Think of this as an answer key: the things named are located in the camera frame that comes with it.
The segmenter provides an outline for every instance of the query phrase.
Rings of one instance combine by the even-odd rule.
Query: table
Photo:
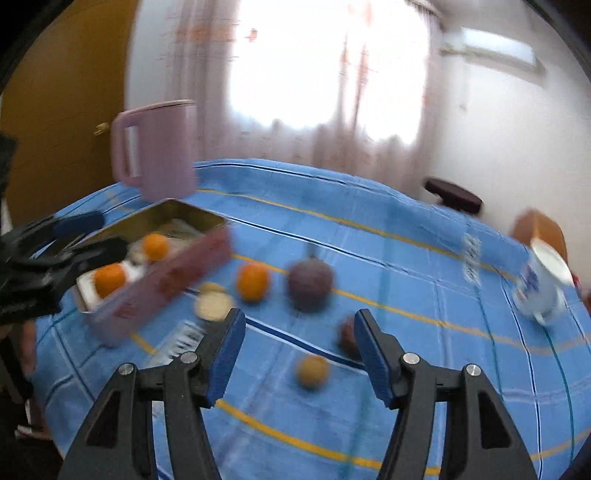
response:
[[[412,200],[379,183],[268,160],[195,165],[198,189],[188,202],[226,216],[234,255],[208,277],[236,298],[239,265],[256,259],[272,271],[270,296],[240,304],[248,328],[223,401],[204,412],[223,478],[375,478],[396,418],[377,400],[362,366],[336,347],[340,322],[369,308],[407,352],[434,365],[482,367],[501,394],[543,479],[567,468],[591,428],[591,320],[573,290],[549,329],[511,303],[526,247],[474,218]],[[120,184],[63,209],[98,209],[114,222],[146,206]],[[466,235],[480,242],[482,268],[464,274]],[[290,309],[285,272],[309,240],[336,274],[330,306],[314,315]],[[145,365],[180,322],[197,321],[193,295],[181,295],[116,349],[101,345],[72,297],[40,318],[33,384],[48,424],[67,451],[93,400],[124,362]],[[317,393],[298,388],[294,368],[307,353],[331,362]],[[426,472],[441,465],[445,410],[438,406]],[[159,474],[171,478],[161,415],[154,423]]]

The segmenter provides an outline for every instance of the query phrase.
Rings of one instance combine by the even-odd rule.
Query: white curtain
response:
[[[178,25],[168,95],[197,100],[199,160],[270,158],[416,194],[437,103],[428,8],[184,0]]]

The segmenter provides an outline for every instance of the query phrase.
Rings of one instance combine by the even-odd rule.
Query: yellow stripe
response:
[[[270,200],[265,200],[259,197],[255,197],[253,195],[245,195],[243,193],[225,193],[225,192],[219,192],[218,190],[211,190],[211,189],[197,189],[197,192],[202,192],[202,193],[215,193],[217,195],[224,195],[227,197],[240,197],[240,198],[246,198],[249,200],[253,200],[255,202],[261,202],[261,203],[266,203],[267,205],[273,205],[276,207],[281,207],[281,208],[285,208],[287,210],[292,210],[293,212],[300,212],[300,213],[306,213],[308,215],[313,215],[315,217],[318,218],[322,218],[324,220],[330,220],[331,222],[336,222],[339,223],[341,225],[346,225],[346,226],[350,226],[352,228],[356,228],[358,230],[363,230],[365,232],[370,232],[370,233],[375,233],[376,235],[379,236],[383,236],[386,238],[392,238],[394,240],[399,240],[401,242],[404,242],[406,244],[410,244],[410,245],[414,245],[415,247],[419,247],[419,248],[425,248],[427,250],[430,250],[432,252],[437,252],[439,254],[445,255],[447,257],[452,257],[452,258],[460,258],[459,255],[450,252],[448,250],[444,250],[443,248],[438,248],[438,247],[434,247],[432,245],[429,244],[425,244],[423,242],[417,242],[415,240],[412,240],[411,238],[405,237],[405,236],[401,236],[401,235],[396,235],[395,233],[388,233],[385,232],[383,230],[380,230],[378,228],[373,228],[370,227],[368,225],[363,225],[361,223],[357,223],[357,222],[352,222],[351,220],[346,220],[344,218],[338,218],[338,217],[333,217],[330,215],[325,215],[324,213],[319,213],[319,212],[315,212],[313,210],[306,210],[306,209],[302,209],[302,208],[298,208],[298,207],[292,207],[290,205],[284,205],[282,203],[277,203],[277,202],[272,202]],[[510,273],[501,271],[501,270],[497,270],[495,267],[493,267],[492,265],[488,265],[488,264],[481,264],[480,265],[482,268],[485,268],[486,270],[490,270],[490,271],[494,271],[494,272],[498,272],[501,275],[503,275],[505,278],[512,280],[512,281],[516,281],[517,279],[511,275]]]
[[[258,262],[260,264],[265,265],[269,270],[273,270],[273,271],[280,273],[280,274],[287,273],[286,270],[283,270],[282,268],[277,268],[277,267],[274,267],[273,265],[269,265],[264,262],[259,262],[258,260],[253,260],[252,258],[245,257],[244,255],[232,254],[232,256],[234,258],[237,258],[237,259],[245,261],[245,262]],[[492,336],[489,336],[488,332],[484,332],[483,330],[479,330],[478,328],[463,327],[463,326],[457,325],[455,323],[445,322],[444,320],[437,320],[437,319],[433,319],[430,317],[425,317],[424,315],[418,315],[416,313],[407,312],[405,310],[401,310],[396,307],[391,307],[389,305],[382,305],[376,301],[366,299],[366,298],[356,295],[354,293],[340,290],[338,288],[333,289],[333,292],[336,293],[337,295],[341,295],[341,296],[346,297],[348,299],[356,300],[361,303],[365,303],[366,305],[371,306],[371,307],[384,309],[388,312],[396,313],[398,315],[402,315],[404,317],[416,320],[418,322],[428,323],[430,325],[436,325],[436,326],[440,326],[442,328],[447,328],[450,330],[456,330],[458,332],[467,333],[468,335],[475,335],[475,336],[478,336],[481,338],[489,339],[490,337],[492,337],[492,339],[495,342],[504,343],[506,345],[511,345],[515,348],[518,348],[523,351],[528,351],[529,353],[533,353],[536,355],[552,355],[553,354],[552,349],[550,347],[546,347],[546,348],[536,347],[536,346],[525,347],[521,342],[518,342],[517,340],[513,340],[509,337],[504,337],[504,336],[495,335],[495,334],[493,334]],[[556,350],[557,351],[565,351],[565,350],[568,350],[569,348],[572,348],[573,346],[576,346],[576,345],[584,345],[585,342],[586,342],[585,338],[580,338],[580,339],[576,339],[576,340],[569,340],[564,343],[559,343],[556,346]]]
[[[149,355],[155,355],[158,351],[146,342],[142,337],[140,337],[137,333],[132,333],[130,335],[131,339],[139,345],[139,347]]]
[[[148,342],[146,342],[146,340],[144,340],[142,337],[140,337],[137,333],[132,333],[131,338],[146,353],[153,355],[157,352],[157,350],[153,346],[151,346]],[[265,425],[264,423],[261,423],[260,421],[251,417],[250,415],[244,413],[243,411],[238,410],[235,407],[232,407],[229,403],[227,403],[224,400],[221,400],[221,399],[218,400],[216,402],[216,407],[219,407],[221,410],[228,413],[228,415],[231,415],[232,417],[236,418],[237,420],[242,422],[244,425],[247,425],[250,428],[252,428],[264,435],[267,435],[268,437],[271,437],[281,443],[285,443],[287,445],[290,445],[294,448],[303,450],[305,452],[312,453],[314,455],[318,455],[323,458],[328,458],[330,460],[335,460],[337,462],[351,462],[354,465],[364,467],[364,468],[371,468],[374,470],[379,470],[380,467],[382,466],[382,463],[378,460],[373,460],[373,459],[369,459],[369,458],[361,458],[361,457],[348,457],[347,455],[345,455],[342,452],[337,452],[335,450],[329,450],[329,449],[321,447],[319,445],[315,445],[310,442],[305,442],[304,440],[300,440],[299,438],[292,437],[291,435],[287,435],[277,429],[273,429],[273,428],[269,427],[269,425]],[[575,442],[578,442],[582,438],[588,436],[589,433],[591,433],[591,429],[587,429],[584,432],[579,433],[575,438]],[[549,450],[544,450],[543,452],[535,453],[535,454],[531,455],[531,459],[532,460],[539,460],[541,458],[545,458],[545,457],[554,455],[555,453],[559,453],[562,450],[566,450],[567,448],[570,448],[570,442],[564,442],[564,443],[561,443],[560,445],[558,445],[554,448],[551,448]],[[439,467],[429,466],[425,469],[425,475],[439,475],[439,472],[440,472]]]
[[[578,442],[579,440],[584,439],[585,437],[588,437],[589,433],[591,433],[591,429],[587,429],[587,430],[579,433],[574,438],[575,443]],[[542,458],[549,457],[550,455],[554,455],[555,453],[561,452],[562,450],[566,450],[567,448],[570,448],[570,440],[568,442],[561,443],[560,445],[558,445],[554,448],[544,450],[543,452],[531,455],[531,459],[532,460],[540,460]]]

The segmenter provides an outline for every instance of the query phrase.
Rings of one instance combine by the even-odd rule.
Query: black tool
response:
[[[398,416],[378,480],[420,480],[436,402],[447,402],[440,480],[535,480],[523,440],[482,369],[434,367],[405,353],[371,313],[355,314],[355,340],[375,395]]]
[[[50,216],[0,236],[0,325],[58,313],[63,294],[80,275],[122,261],[128,244],[117,237],[32,257],[54,241],[104,224],[101,212]]]
[[[232,309],[194,352],[162,367],[121,365],[80,427],[59,480],[157,480],[154,400],[164,401],[174,478],[221,480],[200,409],[223,397],[245,332],[246,317]]]

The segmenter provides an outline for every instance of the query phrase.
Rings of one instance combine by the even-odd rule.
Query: white wall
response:
[[[527,207],[556,220],[571,268],[591,287],[591,83],[556,32],[520,1],[471,5],[478,7],[453,12],[450,30],[472,27],[525,41],[545,72],[443,57],[430,175],[480,196],[482,220],[502,232]]]
[[[2,95],[0,95],[0,120],[2,117]],[[2,201],[2,205],[0,205],[0,209],[2,209],[2,224],[0,225],[0,233],[8,232],[12,229],[12,223],[10,221],[10,215],[8,214],[8,208],[6,206],[6,202]]]
[[[169,98],[167,81],[174,68],[174,36],[182,2],[141,0],[135,15],[125,75],[127,110]]]

